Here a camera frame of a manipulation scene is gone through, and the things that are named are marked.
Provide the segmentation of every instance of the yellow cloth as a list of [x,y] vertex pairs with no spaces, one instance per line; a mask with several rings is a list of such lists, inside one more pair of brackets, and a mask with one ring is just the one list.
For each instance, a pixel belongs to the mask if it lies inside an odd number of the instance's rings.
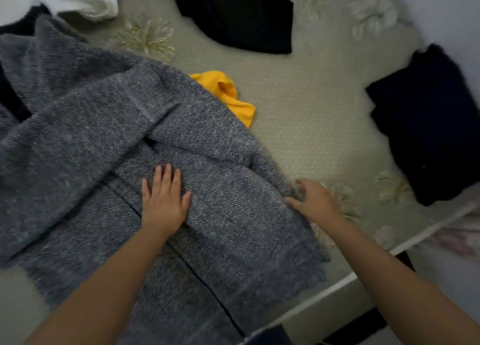
[[211,70],[201,74],[190,74],[190,77],[217,96],[247,128],[250,128],[254,121],[255,106],[237,99],[235,84],[225,73]]

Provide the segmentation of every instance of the hand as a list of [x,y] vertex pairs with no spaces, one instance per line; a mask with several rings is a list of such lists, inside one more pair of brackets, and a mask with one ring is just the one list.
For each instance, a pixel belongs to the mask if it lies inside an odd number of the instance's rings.
[[341,216],[334,202],[334,197],[328,188],[307,179],[298,179],[295,182],[300,186],[300,190],[305,193],[305,201],[297,201],[291,197],[285,198],[285,201],[308,221],[323,228],[325,224]]
[[153,175],[152,190],[147,179],[141,182],[142,228],[170,237],[176,233],[187,217],[192,192],[185,193],[180,200],[181,173],[176,169],[172,180],[172,166],[166,165],[162,177],[162,167],[157,166]]

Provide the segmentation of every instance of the right hand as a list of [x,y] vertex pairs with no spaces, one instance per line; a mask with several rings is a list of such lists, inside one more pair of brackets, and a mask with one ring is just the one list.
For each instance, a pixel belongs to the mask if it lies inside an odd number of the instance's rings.
[[308,221],[322,227],[341,216],[334,197],[328,188],[307,179],[298,179],[295,182],[300,186],[300,190],[305,193],[305,201],[297,201],[292,197],[285,198],[285,201]]

